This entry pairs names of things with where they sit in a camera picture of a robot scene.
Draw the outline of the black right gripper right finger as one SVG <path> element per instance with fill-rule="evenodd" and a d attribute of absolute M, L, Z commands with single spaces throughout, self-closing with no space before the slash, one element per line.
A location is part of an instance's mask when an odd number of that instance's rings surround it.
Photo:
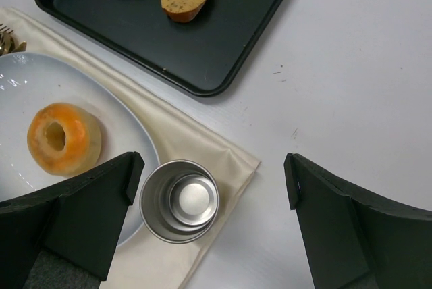
<path fill-rule="evenodd" d="M 431 212 L 375 194 L 299 154 L 284 161 L 315 288 L 430 288 Z"/>

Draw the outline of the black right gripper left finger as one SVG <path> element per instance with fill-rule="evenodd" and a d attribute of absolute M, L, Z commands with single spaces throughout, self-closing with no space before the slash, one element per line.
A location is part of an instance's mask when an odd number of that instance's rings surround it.
<path fill-rule="evenodd" d="M 2 288 L 98 288 L 144 168 L 137 152 L 1 202 Z"/>

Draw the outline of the orange glazed donut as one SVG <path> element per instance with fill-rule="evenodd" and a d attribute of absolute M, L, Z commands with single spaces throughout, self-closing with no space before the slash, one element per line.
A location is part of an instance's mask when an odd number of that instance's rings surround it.
<path fill-rule="evenodd" d="M 36 163 L 48 174 L 72 177 L 92 169 L 101 154 L 98 120 L 69 103 L 52 103 L 34 116 L 27 145 Z"/>

